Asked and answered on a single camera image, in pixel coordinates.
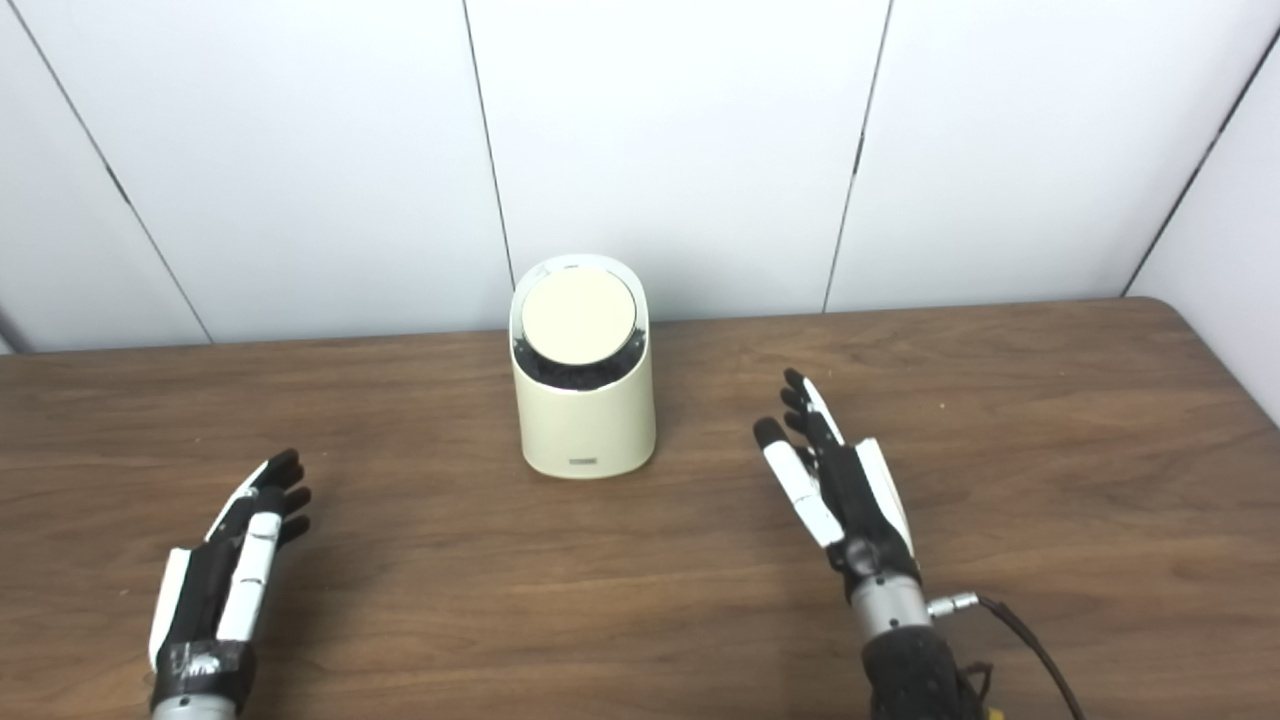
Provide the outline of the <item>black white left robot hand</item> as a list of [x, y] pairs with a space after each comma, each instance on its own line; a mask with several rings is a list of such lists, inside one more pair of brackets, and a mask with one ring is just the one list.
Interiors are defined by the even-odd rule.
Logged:
[[303, 479], [297, 450], [275, 454], [230, 492], [200, 543], [170, 550], [147, 644], [152, 719], [242, 717], [276, 555], [310, 528]]

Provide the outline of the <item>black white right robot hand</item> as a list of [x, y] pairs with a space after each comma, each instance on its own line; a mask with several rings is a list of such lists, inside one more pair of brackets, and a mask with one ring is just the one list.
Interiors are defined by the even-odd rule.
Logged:
[[844, 593], [877, 577], [922, 582], [900, 498], [873, 482], [817, 386], [794, 368], [783, 382], [783, 418], [764, 416], [753, 433], [792, 510], [841, 575]]

